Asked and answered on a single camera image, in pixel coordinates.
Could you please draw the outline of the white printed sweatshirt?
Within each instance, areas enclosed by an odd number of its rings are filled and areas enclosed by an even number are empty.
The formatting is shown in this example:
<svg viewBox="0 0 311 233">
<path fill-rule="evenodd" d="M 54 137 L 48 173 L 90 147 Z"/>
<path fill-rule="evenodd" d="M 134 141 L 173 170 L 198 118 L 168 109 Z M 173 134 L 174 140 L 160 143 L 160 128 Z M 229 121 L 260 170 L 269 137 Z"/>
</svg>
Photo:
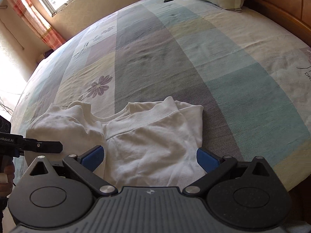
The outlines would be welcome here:
<svg viewBox="0 0 311 233">
<path fill-rule="evenodd" d="M 203 107 L 167 97 L 160 102 L 128 103 L 106 118 L 91 113 L 89 103 L 75 101 L 62 109 L 49 109 L 26 130 L 26 136 L 59 141 L 61 160 L 81 155 L 96 145 L 104 148 L 104 160 L 95 174 L 116 188 L 124 186 L 187 187 L 204 176 L 196 160 L 202 146 Z"/>
</svg>

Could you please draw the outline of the patchwork pastel bed sheet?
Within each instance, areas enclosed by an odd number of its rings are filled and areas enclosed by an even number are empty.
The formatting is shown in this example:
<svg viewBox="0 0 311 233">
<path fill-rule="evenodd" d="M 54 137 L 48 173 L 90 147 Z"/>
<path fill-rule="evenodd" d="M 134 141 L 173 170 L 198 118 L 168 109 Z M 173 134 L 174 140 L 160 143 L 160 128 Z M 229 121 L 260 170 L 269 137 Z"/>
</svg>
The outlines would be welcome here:
<svg viewBox="0 0 311 233">
<path fill-rule="evenodd" d="M 310 175 L 310 48 L 264 17 L 200 0 L 142 0 L 100 19 L 41 61 L 12 132 L 55 104 L 110 117 L 167 97 L 202 106 L 202 146 L 263 156 L 290 190 Z"/>
</svg>

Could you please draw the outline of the left orange striped curtain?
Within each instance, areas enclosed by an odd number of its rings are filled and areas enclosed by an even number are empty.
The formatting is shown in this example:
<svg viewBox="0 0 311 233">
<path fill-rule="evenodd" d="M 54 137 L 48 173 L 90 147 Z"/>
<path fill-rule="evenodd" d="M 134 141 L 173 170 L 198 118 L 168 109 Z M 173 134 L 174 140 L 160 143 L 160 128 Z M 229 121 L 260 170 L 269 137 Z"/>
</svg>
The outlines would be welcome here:
<svg viewBox="0 0 311 233">
<path fill-rule="evenodd" d="M 65 39 L 38 12 L 30 0 L 7 0 L 17 15 L 50 49 L 56 50 Z"/>
</svg>

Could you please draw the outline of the wooden headboard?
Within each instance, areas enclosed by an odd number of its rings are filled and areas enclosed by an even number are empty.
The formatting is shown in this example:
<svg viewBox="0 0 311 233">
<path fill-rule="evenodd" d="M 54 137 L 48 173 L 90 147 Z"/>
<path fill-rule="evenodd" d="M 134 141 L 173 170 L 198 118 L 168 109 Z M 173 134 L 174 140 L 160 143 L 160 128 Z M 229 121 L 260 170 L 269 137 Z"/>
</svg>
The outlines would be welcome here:
<svg viewBox="0 0 311 233">
<path fill-rule="evenodd" d="M 244 5 L 271 19 L 310 46 L 310 0 L 245 0 Z"/>
</svg>

